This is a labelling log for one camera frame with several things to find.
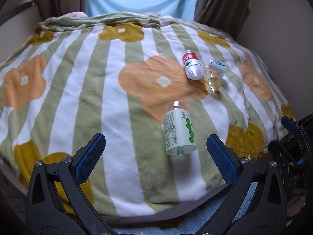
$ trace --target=white flower center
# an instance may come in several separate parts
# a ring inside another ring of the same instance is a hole
[[[26,85],[27,83],[28,83],[28,76],[26,75],[26,76],[21,77],[21,82],[20,82],[21,86]]]
[[[125,28],[120,28],[120,29],[118,29],[118,33],[124,33],[126,31],[126,29]]]
[[[260,81],[259,81],[256,77],[254,77],[253,80],[254,80],[254,82],[257,83],[257,84],[260,83]]]
[[[39,38],[42,38],[44,36],[44,31],[40,32]]]
[[[167,87],[168,85],[172,84],[171,80],[164,76],[159,77],[156,82],[160,84],[161,87]]]

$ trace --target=striped blanket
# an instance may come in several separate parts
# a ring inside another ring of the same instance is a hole
[[[202,64],[213,58],[227,65],[217,93],[185,76],[186,49]],[[286,134],[282,115],[293,116],[254,52],[220,31],[171,17],[47,19],[1,65],[0,81],[1,164],[27,187],[35,161],[73,156],[101,132],[106,150],[81,188],[99,213],[121,217],[153,215],[223,186],[206,150],[208,135],[255,161]],[[164,106],[178,99],[190,104],[198,149],[169,156]]]

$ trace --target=silver bolt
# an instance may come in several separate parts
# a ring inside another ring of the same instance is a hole
[[[41,164],[42,164],[42,160],[39,160],[39,161],[36,161],[36,162],[35,162],[35,165],[36,165],[36,166],[40,166]]]
[[[273,166],[273,167],[276,167],[276,166],[277,166],[277,163],[276,163],[275,161],[271,161],[270,164],[271,164],[271,166]]]
[[[63,162],[64,162],[64,163],[69,163],[71,160],[72,160],[72,158],[69,157],[69,156],[67,156],[67,157],[65,157],[65,158],[63,159]]]
[[[243,157],[243,158],[241,159],[241,162],[242,162],[243,164],[247,164],[247,163],[249,162],[249,159],[246,158],[246,157]]]

